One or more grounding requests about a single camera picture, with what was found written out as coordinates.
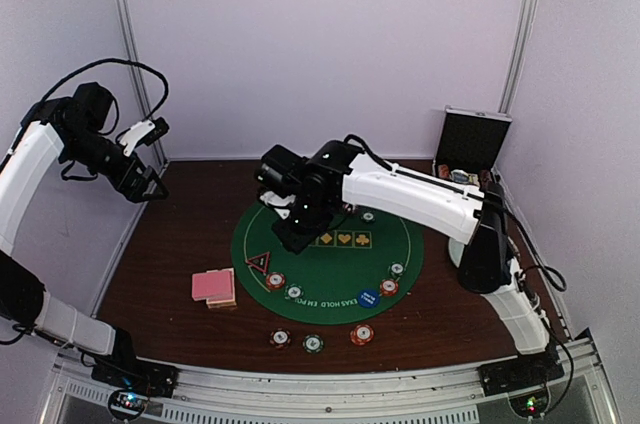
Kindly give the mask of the blue small blind button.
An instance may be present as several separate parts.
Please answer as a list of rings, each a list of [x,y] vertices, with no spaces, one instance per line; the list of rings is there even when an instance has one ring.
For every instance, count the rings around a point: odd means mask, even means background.
[[[362,289],[357,295],[357,303],[365,309],[373,309],[380,303],[381,296],[375,289]]]

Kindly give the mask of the orange-red poker chip stack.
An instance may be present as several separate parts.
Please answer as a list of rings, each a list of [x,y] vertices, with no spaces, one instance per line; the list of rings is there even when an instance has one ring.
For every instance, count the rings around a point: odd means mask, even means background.
[[[350,331],[350,340],[356,346],[364,346],[374,339],[374,330],[368,324],[358,324]]]

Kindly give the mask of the green chip top seat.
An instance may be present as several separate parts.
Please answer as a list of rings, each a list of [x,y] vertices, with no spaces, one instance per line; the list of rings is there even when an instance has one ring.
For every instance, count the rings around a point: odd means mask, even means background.
[[[364,212],[361,215],[361,219],[362,219],[363,222],[367,222],[367,223],[374,222],[375,221],[375,215],[372,212]]]

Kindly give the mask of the green poker chip stack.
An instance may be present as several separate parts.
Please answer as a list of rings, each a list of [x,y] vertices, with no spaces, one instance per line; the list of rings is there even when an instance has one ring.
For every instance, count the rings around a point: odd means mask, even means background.
[[[307,353],[319,353],[324,349],[324,340],[317,334],[308,334],[302,340],[302,347]]]

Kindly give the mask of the black red all-in triangle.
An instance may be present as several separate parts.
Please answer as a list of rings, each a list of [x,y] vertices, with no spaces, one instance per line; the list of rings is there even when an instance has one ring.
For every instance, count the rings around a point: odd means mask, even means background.
[[[271,262],[271,252],[266,251],[253,257],[245,259],[245,263],[249,268],[252,268],[262,275],[267,275],[269,272],[269,266]]]

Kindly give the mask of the red-backed card deck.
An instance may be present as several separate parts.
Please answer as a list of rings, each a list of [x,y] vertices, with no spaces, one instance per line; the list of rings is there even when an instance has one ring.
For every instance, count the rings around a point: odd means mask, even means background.
[[[194,301],[229,300],[234,295],[234,272],[216,270],[192,275],[191,297]]]

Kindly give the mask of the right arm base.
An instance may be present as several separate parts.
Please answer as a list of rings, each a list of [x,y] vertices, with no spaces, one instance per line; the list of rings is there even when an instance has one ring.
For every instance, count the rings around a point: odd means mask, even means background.
[[[560,363],[533,356],[484,364],[477,371],[485,396],[541,386],[565,375]]]

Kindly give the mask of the red five poker chip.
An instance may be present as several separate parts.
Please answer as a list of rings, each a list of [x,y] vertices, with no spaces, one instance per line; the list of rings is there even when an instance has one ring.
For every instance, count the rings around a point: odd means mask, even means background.
[[[399,283],[394,279],[384,279],[380,283],[380,294],[384,297],[392,297],[399,291]]]

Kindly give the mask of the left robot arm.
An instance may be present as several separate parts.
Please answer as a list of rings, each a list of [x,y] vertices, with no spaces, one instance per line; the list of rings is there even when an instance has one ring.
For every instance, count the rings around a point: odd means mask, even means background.
[[[137,386],[144,368],[131,355],[128,334],[91,318],[55,298],[13,257],[15,239],[41,180],[55,162],[84,165],[90,179],[107,178],[132,203],[168,197],[159,174],[142,163],[136,150],[169,130],[162,118],[145,118],[115,140],[103,131],[114,96],[96,82],[80,85],[73,96],[35,104],[21,122],[1,163],[1,315],[62,346],[106,356],[106,373],[123,388]]]

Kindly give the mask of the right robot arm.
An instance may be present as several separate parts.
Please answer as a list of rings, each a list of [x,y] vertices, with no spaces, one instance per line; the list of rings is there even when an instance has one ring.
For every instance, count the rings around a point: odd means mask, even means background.
[[[518,357],[512,374],[535,384],[551,368],[551,325],[511,250],[503,190],[481,190],[389,162],[359,136],[330,140],[311,157],[275,145],[254,172],[259,201],[278,218],[272,230],[301,253],[348,206],[383,211],[449,238],[460,286],[483,296],[508,330]]]

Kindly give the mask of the green chip seat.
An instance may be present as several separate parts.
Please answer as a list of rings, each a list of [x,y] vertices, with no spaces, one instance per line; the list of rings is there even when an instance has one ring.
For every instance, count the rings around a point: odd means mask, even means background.
[[[375,221],[375,215],[372,212],[364,212],[361,215],[361,219],[362,219],[363,222],[367,222],[367,223],[374,222]]]
[[[405,272],[405,266],[400,262],[394,262],[389,266],[389,274],[393,278],[402,276]]]

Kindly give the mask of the red chip pile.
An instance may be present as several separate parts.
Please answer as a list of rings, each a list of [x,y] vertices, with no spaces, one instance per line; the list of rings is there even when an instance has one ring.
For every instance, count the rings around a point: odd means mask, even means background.
[[[266,276],[265,284],[270,291],[278,290],[286,285],[286,277],[283,273],[271,272]]]

